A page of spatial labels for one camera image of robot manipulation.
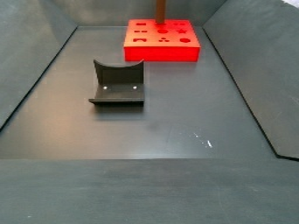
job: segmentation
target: black plastic part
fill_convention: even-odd
[[[144,62],[132,66],[108,66],[93,60],[97,72],[97,92],[93,104],[144,103]]]

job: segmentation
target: red pegboard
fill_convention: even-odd
[[[127,61],[197,61],[200,43],[189,20],[132,19],[125,32]]]

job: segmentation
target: round hole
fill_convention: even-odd
[[[167,30],[157,30],[159,33],[167,33]]]
[[[183,43],[189,43],[189,42],[191,42],[191,40],[189,40],[188,38],[180,38],[180,41],[181,41]]]

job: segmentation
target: bin floor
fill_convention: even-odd
[[[144,106],[89,103],[93,60],[129,65],[125,31],[77,29],[0,134],[0,158],[274,158],[200,27],[196,63],[144,63]]]

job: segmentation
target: black bracket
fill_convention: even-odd
[[[143,103],[144,94],[144,62],[132,66],[108,66],[93,60],[97,73],[97,92],[95,104],[100,103]]]

